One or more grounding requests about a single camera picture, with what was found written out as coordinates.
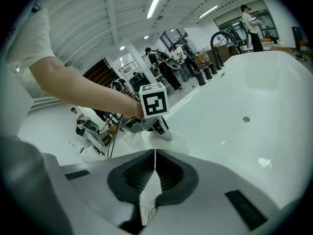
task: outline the white cube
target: white cube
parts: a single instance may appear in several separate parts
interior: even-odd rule
[[[170,112],[166,88],[162,83],[140,86],[139,96],[145,118],[158,117]]]

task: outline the bathtub drain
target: bathtub drain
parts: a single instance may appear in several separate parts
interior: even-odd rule
[[[246,123],[248,123],[248,122],[250,121],[250,118],[244,117],[244,118],[243,118],[243,121],[246,122]]]

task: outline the ceiling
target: ceiling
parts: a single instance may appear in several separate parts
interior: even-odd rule
[[[150,19],[152,0],[40,0],[48,9],[50,39],[56,56],[87,71],[106,55],[133,41],[169,29],[196,27],[203,12],[219,5],[220,12],[235,0],[160,0]]]

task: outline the black faucet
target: black faucet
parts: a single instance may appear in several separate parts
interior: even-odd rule
[[[218,55],[217,55],[217,49],[214,48],[213,46],[213,41],[214,41],[214,38],[217,36],[217,35],[224,35],[224,36],[227,36],[231,39],[232,43],[234,44],[235,47],[238,46],[238,41],[236,38],[234,38],[234,36],[232,36],[231,34],[229,34],[228,32],[226,31],[218,31],[216,33],[213,34],[213,36],[211,37],[211,49],[212,49],[212,52],[213,52],[213,55],[214,55],[214,59],[215,59],[215,62],[216,62],[216,69],[217,70],[221,70],[221,64],[222,66],[224,66],[224,64],[222,63],[222,60],[219,59]]]

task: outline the white bathtub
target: white bathtub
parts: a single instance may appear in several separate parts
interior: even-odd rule
[[[143,139],[148,148],[225,165],[282,208],[301,196],[312,176],[312,95],[313,75],[288,54],[234,56],[165,116],[171,143],[150,133]]]

